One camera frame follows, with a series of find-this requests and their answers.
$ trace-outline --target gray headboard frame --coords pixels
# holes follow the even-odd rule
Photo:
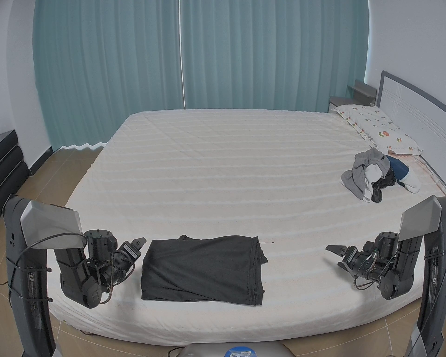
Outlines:
[[[423,98],[427,99],[429,102],[431,102],[432,104],[436,105],[438,108],[440,108],[442,111],[444,111],[446,113],[446,104],[440,102],[437,98],[434,98],[433,96],[431,96],[429,93],[425,92],[424,90],[418,88],[417,86],[414,86],[413,84],[405,81],[404,79],[401,79],[387,71],[382,71],[381,72],[381,81],[380,81],[380,88],[378,91],[378,98],[376,100],[376,105],[379,107],[381,104],[381,97],[383,94],[383,86],[384,86],[384,79],[385,78],[389,78],[399,84],[401,84],[402,86],[412,90],[413,92],[419,94],[420,96],[422,96]],[[423,159],[423,161],[426,163],[426,165],[437,175],[437,177],[442,181],[442,183],[446,186],[445,180],[443,180],[443,178],[432,168],[432,166],[426,161],[426,159],[424,159],[423,154],[420,155],[420,157]]]

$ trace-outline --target gray towel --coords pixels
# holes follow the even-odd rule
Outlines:
[[[366,152],[356,154],[353,168],[341,175],[341,180],[345,187],[359,199],[364,198],[366,188],[364,171],[369,165],[378,165],[383,175],[386,176],[390,168],[390,161],[382,152],[371,148]]]

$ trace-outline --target white bed sheet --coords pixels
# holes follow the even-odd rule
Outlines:
[[[75,328],[157,345],[265,341],[364,324],[421,296],[422,258],[409,293],[384,300],[375,288],[356,291],[325,251],[399,230],[401,214],[443,195],[418,158],[417,194],[395,185],[381,203],[358,200],[339,183],[368,144],[338,114],[267,110],[175,110],[131,115],[73,192],[67,207],[84,231],[118,239],[146,237],[134,274],[111,301],[89,310],[66,298],[49,252],[51,312]],[[258,236],[262,306],[161,302],[140,298],[142,261],[151,239]]]

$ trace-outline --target curtain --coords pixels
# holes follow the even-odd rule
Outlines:
[[[36,86],[53,149],[107,142],[132,113],[183,108],[178,0],[37,0]]]
[[[367,0],[180,0],[186,108],[326,112],[364,79]]]

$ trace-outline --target floral pillow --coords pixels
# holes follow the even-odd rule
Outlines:
[[[371,147],[384,154],[420,155],[423,151],[415,140],[375,105],[349,104],[332,110],[347,120]]]

